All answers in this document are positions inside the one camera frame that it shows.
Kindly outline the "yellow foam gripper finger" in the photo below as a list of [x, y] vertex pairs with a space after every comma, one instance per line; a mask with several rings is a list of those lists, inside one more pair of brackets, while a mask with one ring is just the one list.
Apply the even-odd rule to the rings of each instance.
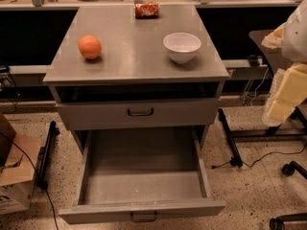
[[262, 116], [266, 126], [277, 127], [307, 99], [306, 26], [283, 23], [265, 36], [261, 44], [269, 49], [279, 48], [282, 56], [292, 62], [287, 70], [278, 69], [273, 77]]

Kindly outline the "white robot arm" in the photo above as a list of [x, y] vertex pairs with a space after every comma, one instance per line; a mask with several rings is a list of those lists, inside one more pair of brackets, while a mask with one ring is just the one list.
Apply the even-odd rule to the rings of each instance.
[[307, 99], [307, 0], [265, 36], [261, 45], [280, 49], [282, 56], [293, 63], [287, 70], [277, 69], [264, 107], [262, 122], [277, 127]]

